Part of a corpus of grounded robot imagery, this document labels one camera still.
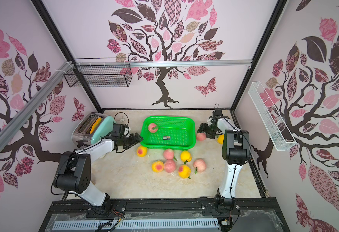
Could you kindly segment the pink peach front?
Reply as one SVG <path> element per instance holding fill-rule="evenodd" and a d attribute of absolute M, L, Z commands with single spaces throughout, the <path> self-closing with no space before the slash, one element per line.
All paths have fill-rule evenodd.
<path fill-rule="evenodd" d="M 150 123 L 149 126 L 148 126 L 148 130 L 151 133 L 157 132 L 158 129 L 159 129 L 159 126 L 157 126 L 155 123 Z"/>

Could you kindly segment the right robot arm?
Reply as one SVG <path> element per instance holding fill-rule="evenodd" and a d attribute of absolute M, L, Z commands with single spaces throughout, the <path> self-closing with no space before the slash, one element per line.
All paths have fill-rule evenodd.
<path fill-rule="evenodd" d="M 225 161 L 225 172 L 222 183 L 214 197 L 214 207 L 233 208 L 235 205 L 236 186 L 243 166 L 251 158 L 249 132 L 243 131 L 232 124 L 232 120 L 224 116 L 210 117 L 206 123 L 201 123 L 198 133 L 204 133 L 207 138 L 215 139 L 222 135 L 222 158 Z"/>

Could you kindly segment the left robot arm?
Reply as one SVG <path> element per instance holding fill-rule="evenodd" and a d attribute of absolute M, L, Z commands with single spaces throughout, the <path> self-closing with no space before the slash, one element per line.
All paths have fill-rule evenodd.
<path fill-rule="evenodd" d="M 75 194 L 92 206 L 101 207 L 108 202 L 109 196 L 92 183 L 91 165 L 107 153 L 123 151 L 143 141 L 138 133 L 127 136 L 104 136 L 91 146 L 62 154 L 52 183 L 54 188 Z"/>

